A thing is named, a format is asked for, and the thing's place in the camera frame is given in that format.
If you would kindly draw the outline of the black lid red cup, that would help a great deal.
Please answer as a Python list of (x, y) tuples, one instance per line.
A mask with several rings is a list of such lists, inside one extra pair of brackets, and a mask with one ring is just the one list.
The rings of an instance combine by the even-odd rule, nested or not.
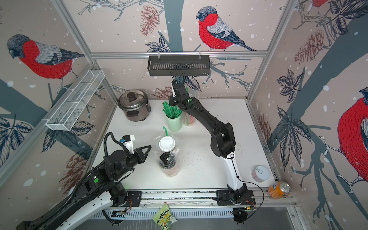
[(177, 163), (176, 156), (171, 152), (164, 152), (160, 156), (159, 166), (168, 177), (174, 177), (179, 172), (179, 164)]
[(185, 126), (193, 126), (196, 122), (196, 119), (192, 116), (192, 115), (189, 115), (187, 113), (182, 113), (183, 115), (183, 124)]

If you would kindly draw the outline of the clear plastic carrier bag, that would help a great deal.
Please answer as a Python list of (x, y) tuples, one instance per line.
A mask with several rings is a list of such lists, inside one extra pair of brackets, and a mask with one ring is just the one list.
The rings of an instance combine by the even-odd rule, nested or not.
[(200, 96), (200, 92), (199, 91), (193, 90), (193, 89), (191, 89), (191, 88), (189, 88), (187, 86), (186, 86), (186, 91), (188, 92), (189, 97), (195, 97), (195, 98), (199, 99), (199, 96)]

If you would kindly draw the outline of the white lid cup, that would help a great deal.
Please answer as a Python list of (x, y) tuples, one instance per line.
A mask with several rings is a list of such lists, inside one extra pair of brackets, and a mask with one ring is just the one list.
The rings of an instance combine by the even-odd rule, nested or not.
[(172, 151), (176, 146), (176, 141), (171, 136), (165, 136), (159, 141), (159, 148), (164, 152)]

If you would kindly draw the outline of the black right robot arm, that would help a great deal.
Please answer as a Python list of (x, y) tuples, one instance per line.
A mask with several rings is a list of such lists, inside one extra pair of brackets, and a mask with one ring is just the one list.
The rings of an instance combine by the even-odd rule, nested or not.
[(236, 140), (230, 123), (223, 123), (206, 110), (195, 97), (190, 97), (184, 84), (173, 80), (172, 95), (169, 97), (170, 106), (178, 106), (181, 111), (193, 116), (210, 133), (210, 147), (213, 153), (222, 158), (228, 187), (228, 201), (239, 205), (246, 201), (248, 188), (238, 175), (238, 167), (234, 155)]

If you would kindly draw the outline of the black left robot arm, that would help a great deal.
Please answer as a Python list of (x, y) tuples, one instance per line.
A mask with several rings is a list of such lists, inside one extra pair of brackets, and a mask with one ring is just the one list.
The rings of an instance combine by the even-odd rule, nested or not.
[(130, 176), (135, 166), (146, 161), (151, 146), (134, 148), (132, 135), (116, 140), (108, 132), (103, 138), (104, 157), (71, 190), (70, 194), (50, 211), (31, 221), (17, 225), (18, 230), (73, 229), (98, 212), (112, 224), (121, 221), (111, 219), (105, 209), (123, 207), (129, 213), (134, 204), (139, 205), (141, 194), (129, 193), (122, 181)]

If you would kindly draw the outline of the spare clear plastic bag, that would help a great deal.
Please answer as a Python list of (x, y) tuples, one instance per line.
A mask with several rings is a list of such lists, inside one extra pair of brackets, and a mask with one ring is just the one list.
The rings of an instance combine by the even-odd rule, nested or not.
[(178, 174), (180, 166), (178, 154), (181, 150), (180, 141), (173, 135), (159, 135), (153, 138), (154, 158), (159, 169), (167, 176), (174, 177)]

